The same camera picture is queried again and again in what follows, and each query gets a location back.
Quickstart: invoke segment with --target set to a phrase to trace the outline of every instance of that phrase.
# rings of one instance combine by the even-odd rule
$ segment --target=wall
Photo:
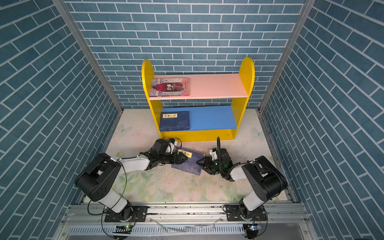
[[[0,1],[0,239],[51,238],[117,112],[50,0]]]
[[[384,238],[383,12],[317,0],[264,113],[320,239]]]
[[[237,73],[247,56],[257,71],[248,105],[256,108],[304,0],[132,2],[66,1],[125,108],[148,108],[141,82],[144,59],[151,60],[155,74]],[[163,105],[214,106],[231,101],[166,100]]]

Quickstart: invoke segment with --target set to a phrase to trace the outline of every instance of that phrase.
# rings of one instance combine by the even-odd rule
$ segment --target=blue shelf
[[[231,106],[163,108],[163,112],[189,111],[190,131],[237,129]]]

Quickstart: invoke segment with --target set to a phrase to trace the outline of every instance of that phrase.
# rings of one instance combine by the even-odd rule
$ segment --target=red book
[[[152,79],[150,97],[189,95],[189,78]]]

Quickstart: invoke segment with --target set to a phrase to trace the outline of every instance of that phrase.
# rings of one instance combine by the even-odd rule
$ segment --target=black mounting plate
[[[136,222],[144,222],[145,218],[147,217],[147,211],[148,211],[148,206],[132,206],[133,212],[136,213]],[[105,222],[119,222],[118,219],[115,219],[112,214],[106,215]]]
[[[224,208],[226,208],[227,212],[227,221],[228,222],[237,222],[237,221],[245,221],[240,214],[239,205],[225,205]],[[260,206],[256,209],[255,215],[257,215],[260,218],[260,221],[266,221],[266,212],[265,208],[263,206]],[[259,219],[253,217],[250,220],[247,221],[253,221],[258,222]]]

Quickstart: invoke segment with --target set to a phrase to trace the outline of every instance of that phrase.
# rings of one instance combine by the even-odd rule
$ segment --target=yellow title label
[[[183,150],[178,150],[177,153],[179,152],[182,152],[185,156],[191,158],[192,157],[192,153],[191,152],[186,152],[186,151],[183,151]]]
[[[163,114],[163,118],[177,118],[177,113]]]

